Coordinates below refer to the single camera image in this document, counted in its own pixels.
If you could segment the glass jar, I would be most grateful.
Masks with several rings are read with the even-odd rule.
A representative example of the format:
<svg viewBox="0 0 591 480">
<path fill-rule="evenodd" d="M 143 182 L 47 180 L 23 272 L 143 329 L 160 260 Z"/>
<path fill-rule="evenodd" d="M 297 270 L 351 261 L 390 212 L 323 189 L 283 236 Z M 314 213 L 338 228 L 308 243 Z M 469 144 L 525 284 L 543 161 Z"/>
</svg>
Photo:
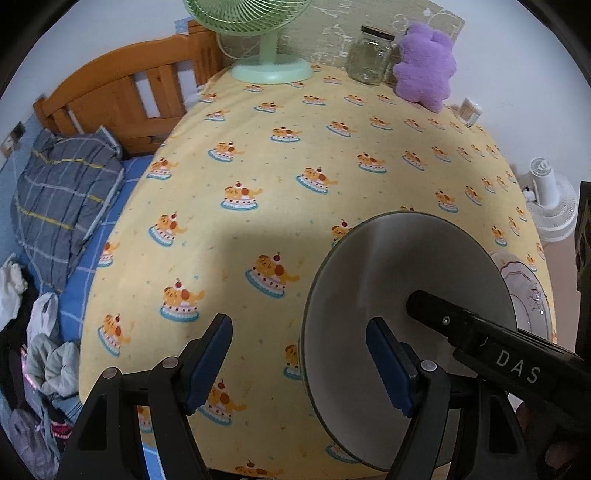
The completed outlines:
<svg viewBox="0 0 591 480">
<path fill-rule="evenodd" d="M 361 35 L 349 48 L 349 77 L 367 85 L 379 85 L 390 65 L 396 36 L 386 30 L 363 25 Z"/>
</svg>

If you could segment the purple plush toy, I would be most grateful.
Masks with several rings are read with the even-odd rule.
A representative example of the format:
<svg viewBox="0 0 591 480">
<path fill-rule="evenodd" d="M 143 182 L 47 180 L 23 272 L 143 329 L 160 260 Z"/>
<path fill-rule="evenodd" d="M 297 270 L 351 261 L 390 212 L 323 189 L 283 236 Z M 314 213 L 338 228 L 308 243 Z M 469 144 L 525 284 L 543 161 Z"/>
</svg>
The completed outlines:
<svg viewBox="0 0 591 480">
<path fill-rule="evenodd" d="M 450 81 L 457 71 L 454 42 L 444 32 L 424 23 L 412 24 L 398 44 L 401 61 L 394 65 L 394 93 L 440 113 L 451 95 Z"/>
</svg>

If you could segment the floral bowl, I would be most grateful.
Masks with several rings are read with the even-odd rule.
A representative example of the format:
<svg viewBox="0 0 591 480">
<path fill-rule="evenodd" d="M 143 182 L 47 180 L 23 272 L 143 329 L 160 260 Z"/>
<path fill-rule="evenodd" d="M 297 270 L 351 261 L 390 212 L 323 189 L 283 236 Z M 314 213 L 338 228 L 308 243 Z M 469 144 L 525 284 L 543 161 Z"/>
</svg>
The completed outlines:
<svg viewBox="0 0 591 480">
<path fill-rule="evenodd" d="M 381 317 L 420 359 L 471 375 L 438 332 L 412 319 L 408 296 L 424 290 L 511 330 L 510 293 L 477 240 L 445 219 L 393 212 L 353 228 L 325 258 L 308 294 L 301 366 L 325 431 L 349 456 L 385 471 L 410 421 L 394 409 L 370 355 L 366 327 Z"/>
</svg>

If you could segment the white cloth pile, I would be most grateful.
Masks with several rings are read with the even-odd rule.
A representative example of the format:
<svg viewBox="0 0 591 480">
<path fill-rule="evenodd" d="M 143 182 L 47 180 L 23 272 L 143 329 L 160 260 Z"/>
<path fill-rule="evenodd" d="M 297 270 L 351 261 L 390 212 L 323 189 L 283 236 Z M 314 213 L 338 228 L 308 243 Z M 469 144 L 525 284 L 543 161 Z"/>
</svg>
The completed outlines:
<svg viewBox="0 0 591 480">
<path fill-rule="evenodd" d="M 23 277 L 20 264 L 16 256 L 6 259 L 0 270 L 0 330 L 18 315 L 22 295 L 27 290 L 28 283 Z"/>
</svg>

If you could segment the red trim white plate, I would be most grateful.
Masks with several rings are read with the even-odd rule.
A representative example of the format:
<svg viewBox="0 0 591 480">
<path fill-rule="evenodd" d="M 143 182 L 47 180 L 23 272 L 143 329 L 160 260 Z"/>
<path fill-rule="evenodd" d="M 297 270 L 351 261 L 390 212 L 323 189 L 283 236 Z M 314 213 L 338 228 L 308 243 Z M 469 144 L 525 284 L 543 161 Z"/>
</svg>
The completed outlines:
<svg viewBox="0 0 591 480">
<path fill-rule="evenodd" d="M 509 252 L 493 252 L 491 258 L 509 290 L 517 327 L 551 341 L 551 310 L 542 284 L 534 272 Z"/>
</svg>

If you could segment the toothpick container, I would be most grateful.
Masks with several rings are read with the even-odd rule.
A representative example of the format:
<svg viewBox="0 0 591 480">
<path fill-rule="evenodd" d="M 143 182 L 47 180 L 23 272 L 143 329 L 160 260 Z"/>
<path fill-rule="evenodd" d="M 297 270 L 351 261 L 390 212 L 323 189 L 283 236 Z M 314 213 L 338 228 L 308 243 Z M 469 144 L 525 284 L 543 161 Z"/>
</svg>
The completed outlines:
<svg viewBox="0 0 591 480">
<path fill-rule="evenodd" d="M 458 117 L 469 128 L 477 123 L 482 113 L 483 108 L 470 98 L 465 98 L 458 108 Z"/>
</svg>

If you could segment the grey plaid pillow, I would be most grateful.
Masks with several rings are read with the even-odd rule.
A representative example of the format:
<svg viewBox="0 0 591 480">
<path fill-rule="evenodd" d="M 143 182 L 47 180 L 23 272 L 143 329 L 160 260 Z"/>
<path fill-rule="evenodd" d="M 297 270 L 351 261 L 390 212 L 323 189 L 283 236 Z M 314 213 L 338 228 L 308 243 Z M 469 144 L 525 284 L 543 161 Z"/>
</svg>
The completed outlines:
<svg viewBox="0 0 591 480">
<path fill-rule="evenodd" d="M 65 288 L 123 180 L 121 146 L 105 127 L 69 137 L 39 133 L 17 181 L 11 220 L 40 283 Z"/>
</svg>

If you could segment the blue plaid bed sheet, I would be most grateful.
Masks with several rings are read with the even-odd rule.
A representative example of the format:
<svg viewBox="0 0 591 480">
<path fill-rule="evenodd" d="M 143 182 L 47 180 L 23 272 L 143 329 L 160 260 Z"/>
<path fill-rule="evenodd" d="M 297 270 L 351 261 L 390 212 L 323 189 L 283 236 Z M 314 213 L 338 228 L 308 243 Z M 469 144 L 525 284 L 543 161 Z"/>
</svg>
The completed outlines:
<svg viewBox="0 0 591 480">
<path fill-rule="evenodd" d="M 95 229 L 86 244 L 74 273 L 65 288 L 55 294 L 58 299 L 57 323 L 59 338 L 65 342 L 80 343 L 86 305 L 99 258 L 111 231 L 144 171 L 151 163 L 151 156 L 134 157 L 123 162 L 123 183 L 112 206 Z"/>
</svg>

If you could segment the white fan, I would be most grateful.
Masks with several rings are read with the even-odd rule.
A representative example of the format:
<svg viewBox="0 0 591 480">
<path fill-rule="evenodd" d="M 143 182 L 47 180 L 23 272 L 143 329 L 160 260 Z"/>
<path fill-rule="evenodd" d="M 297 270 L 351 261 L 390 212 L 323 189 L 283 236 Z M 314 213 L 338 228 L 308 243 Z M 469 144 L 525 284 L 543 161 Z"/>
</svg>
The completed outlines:
<svg viewBox="0 0 591 480">
<path fill-rule="evenodd" d="M 578 194 L 548 159 L 532 159 L 518 182 L 543 244 L 561 242 L 574 232 Z"/>
</svg>

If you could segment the green desk fan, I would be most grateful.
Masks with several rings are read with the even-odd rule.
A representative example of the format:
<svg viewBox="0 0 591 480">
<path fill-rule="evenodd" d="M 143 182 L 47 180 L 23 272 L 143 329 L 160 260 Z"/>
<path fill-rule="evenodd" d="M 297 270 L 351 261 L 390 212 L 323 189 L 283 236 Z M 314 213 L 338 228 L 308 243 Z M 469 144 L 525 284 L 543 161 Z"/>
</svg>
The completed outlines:
<svg viewBox="0 0 591 480">
<path fill-rule="evenodd" d="M 307 10 L 308 1 L 286 0 L 186 0 L 193 19 L 216 34 L 256 37 L 259 53 L 235 60 L 230 73 L 235 80 L 259 85 L 280 85 L 311 78 L 311 65 L 301 57 L 280 54 L 279 34 Z"/>
</svg>

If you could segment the yellow patterned tablecloth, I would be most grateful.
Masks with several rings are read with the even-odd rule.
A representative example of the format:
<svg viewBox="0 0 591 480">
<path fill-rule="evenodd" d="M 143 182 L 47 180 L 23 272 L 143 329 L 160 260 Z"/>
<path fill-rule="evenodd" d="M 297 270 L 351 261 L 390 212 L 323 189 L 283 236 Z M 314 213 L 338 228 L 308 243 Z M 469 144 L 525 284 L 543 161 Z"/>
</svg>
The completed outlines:
<svg viewBox="0 0 591 480">
<path fill-rule="evenodd" d="M 437 215 L 550 282 L 542 243 L 495 141 L 322 66 L 259 86 L 214 77 L 155 154 L 106 243 L 84 320 L 79 391 L 149 369 L 204 333 L 235 333 L 191 428 L 208 466 L 283 479 L 373 475 L 322 428 L 298 367 L 311 282 L 353 227 Z"/>
</svg>

